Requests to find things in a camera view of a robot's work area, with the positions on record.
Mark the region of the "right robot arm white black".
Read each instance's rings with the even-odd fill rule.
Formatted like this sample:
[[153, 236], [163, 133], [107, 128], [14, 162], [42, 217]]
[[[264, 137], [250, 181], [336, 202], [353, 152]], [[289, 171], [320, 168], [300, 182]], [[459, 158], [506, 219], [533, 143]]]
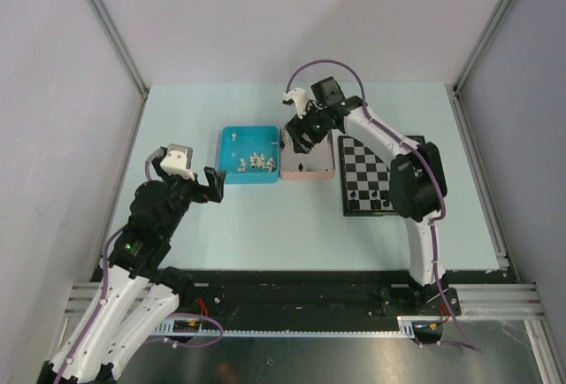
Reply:
[[418, 143], [381, 120], [364, 96], [346, 96], [329, 77], [311, 86], [287, 88], [282, 103], [295, 115], [285, 124], [293, 150], [308, 154], [332, 130], [361, 142], [390, 171], [389, 200], [405, 221], [409, 242], [409, 276], [418, 286], [408, 292], [409, 307], [428, 314], [440, 303], [438, 289], [445, 270], [440, 261], [438, 223], [446, 216], [447, 183], [439, 148]]

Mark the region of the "pink plastic tray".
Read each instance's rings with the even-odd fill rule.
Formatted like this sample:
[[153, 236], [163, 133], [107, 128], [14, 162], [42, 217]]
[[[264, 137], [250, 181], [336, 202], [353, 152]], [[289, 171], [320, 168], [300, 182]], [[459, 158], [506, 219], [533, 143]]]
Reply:
[[[279, 132], [279, 177], [282, 180], [331, 180], [335, 176], [336, 164], [334, 157], [333, 136], [331, 133], [309, 154], [296, 154], [293, 150], [291, 137], [287, 130]], [[298, 170], [303, 163], [302, 172]]]

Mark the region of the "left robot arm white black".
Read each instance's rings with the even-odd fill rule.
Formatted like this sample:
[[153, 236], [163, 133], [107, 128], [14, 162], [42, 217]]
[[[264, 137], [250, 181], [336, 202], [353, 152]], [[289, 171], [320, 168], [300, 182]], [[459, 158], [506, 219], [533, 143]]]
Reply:
[[226, 174], [207, 167], [201, 184], [184, 171], [155, 170], [158, 180], [136, 189], [127, 223], [103, 247], [96, 295], [38, 382], [114, 383], [164, 319], [194, 306], [193, 277], [158, 267], [189, 206], [222, 201]]

